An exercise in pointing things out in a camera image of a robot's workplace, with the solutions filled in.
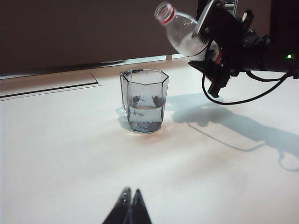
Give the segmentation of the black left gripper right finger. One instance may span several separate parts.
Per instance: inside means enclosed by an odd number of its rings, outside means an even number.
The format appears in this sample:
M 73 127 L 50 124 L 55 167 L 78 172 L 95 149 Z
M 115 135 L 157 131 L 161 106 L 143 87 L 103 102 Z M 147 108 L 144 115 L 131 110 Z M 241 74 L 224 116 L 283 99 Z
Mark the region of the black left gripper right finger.
M 136 190 L 132 202 L 132 223 L 133 224 L 152 224 L 141 191 Z

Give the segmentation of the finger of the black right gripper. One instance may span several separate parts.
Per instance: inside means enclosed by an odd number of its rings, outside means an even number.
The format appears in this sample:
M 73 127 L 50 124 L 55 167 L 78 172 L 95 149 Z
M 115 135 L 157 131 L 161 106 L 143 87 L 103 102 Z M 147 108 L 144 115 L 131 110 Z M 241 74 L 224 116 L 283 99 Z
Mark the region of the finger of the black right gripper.
M 190 61 L 188 64 L 200 71 L 210 81 L 225 80 L 226 78 L 223 66 L 214 61 Z
M 211 0 L 204 7 L 192 32 L 192 39 L 198 38 L 206 44 L 214 36 L 216 29 L 230 20 L 224 0 Z

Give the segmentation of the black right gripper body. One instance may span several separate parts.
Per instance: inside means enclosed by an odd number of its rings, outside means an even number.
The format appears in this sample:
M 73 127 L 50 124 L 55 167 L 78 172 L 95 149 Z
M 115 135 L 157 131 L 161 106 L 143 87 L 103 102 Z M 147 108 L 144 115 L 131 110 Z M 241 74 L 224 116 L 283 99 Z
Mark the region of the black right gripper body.
M 238 76 L 242 70 L 238 64 L 238 51 L 243 36 L 242 22 L 226 10 L 224 2 L 217 3 L 217 12 L 220 25 L 217 44 L 222 52 L 221 63 L 228 69 L 230 75 Z

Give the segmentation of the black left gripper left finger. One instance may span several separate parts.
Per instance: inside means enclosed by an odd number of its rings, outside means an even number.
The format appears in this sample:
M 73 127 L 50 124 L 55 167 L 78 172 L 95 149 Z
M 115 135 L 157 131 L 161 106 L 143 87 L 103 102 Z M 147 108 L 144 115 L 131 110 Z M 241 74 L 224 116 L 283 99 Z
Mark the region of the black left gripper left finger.
M 131 188 L 125 187 L 103 224 L 129 224 L 131 222 Z

